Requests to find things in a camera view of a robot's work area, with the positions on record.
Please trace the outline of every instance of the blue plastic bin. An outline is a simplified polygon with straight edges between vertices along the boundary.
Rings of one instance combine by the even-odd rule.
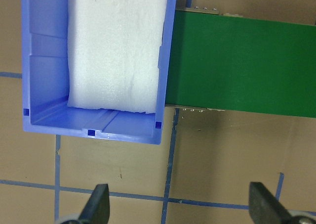
[[[176,0],[167,0],[155,114],[67,107],[67,1],[22,0],[24,130],[160,144]]]

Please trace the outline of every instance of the square hole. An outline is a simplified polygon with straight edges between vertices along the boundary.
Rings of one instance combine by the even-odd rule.
[[[29,116],[30,115],[30,110],[29,109],[23,109],[23,115],[24,116]]]
[[[156,122],[156,129],[161,129],[162,122]]]
[[[88,136],[95,136],[95,130],[88,130]]]

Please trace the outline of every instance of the screw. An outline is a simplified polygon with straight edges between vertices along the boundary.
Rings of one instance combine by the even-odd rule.
[[[312,220],[309,219],[309,218],[301,218],[301,219],[299,220],[299,223],[300,223],[300,224],[313,224]]]

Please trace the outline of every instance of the green board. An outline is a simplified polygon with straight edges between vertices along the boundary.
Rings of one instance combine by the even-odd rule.
[[[166,103],[316,117],[316,27],[176,11]]]

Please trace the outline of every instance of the plastic container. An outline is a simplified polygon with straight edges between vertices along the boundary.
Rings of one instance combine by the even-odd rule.
[[[67,0],[22,0],[23,128],[27,132],[160,144],[176,0],[167,0],[157,112],[67,107]]]

